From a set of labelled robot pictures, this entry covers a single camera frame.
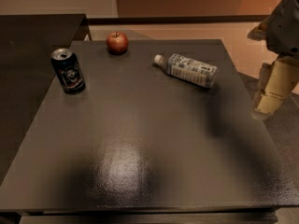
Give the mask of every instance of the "countertop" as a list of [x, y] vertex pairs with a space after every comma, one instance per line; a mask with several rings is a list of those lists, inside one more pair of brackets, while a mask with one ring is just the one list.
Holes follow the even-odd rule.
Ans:
[[[57, 78], [0, 188], [0, 209], [211, 212], [299, 205], [264, 123], [220, 40], [73, 42], [86, 79]], [[166, 76], [157, 53], [217, 65], [210, 90]]]

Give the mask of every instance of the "dark gray table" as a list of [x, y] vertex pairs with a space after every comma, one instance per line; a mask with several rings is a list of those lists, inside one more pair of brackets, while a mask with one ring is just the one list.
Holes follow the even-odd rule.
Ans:
[[0, 185], [54, 78], [51, 53], [89, 35], [86, 16], [0, 16]]
[[[55, 78], [0, 187], [0, 210], [223, 212], [299, 205], [299, 193], [220, 40], [73, 42], [87, 89]], [[220, 68], [196, 87], [152, 66], [180, 53]]]

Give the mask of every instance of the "red apple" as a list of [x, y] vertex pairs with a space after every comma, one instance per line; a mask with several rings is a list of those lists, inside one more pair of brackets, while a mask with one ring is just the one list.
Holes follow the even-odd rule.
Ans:
[[128, 37], [122, 32], [110, 33], [106, 40], [108, 51], [111, 54], [121, 55], [127, 49], [129, 45]]

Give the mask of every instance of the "black can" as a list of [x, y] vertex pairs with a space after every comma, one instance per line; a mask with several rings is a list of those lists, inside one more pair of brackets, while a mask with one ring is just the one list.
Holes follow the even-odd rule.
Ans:
[[85, 89], [77, 56], [70, 49], [56, 49], [51, 62], [65, 93], [77, 94]]

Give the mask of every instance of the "white label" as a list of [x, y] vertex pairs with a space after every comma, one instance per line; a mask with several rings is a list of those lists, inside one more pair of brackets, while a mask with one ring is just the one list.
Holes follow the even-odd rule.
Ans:
[[169, 59], [171, 75], [203, 87], [211, 87], [218, 68], [194, 59], [174, 54]]

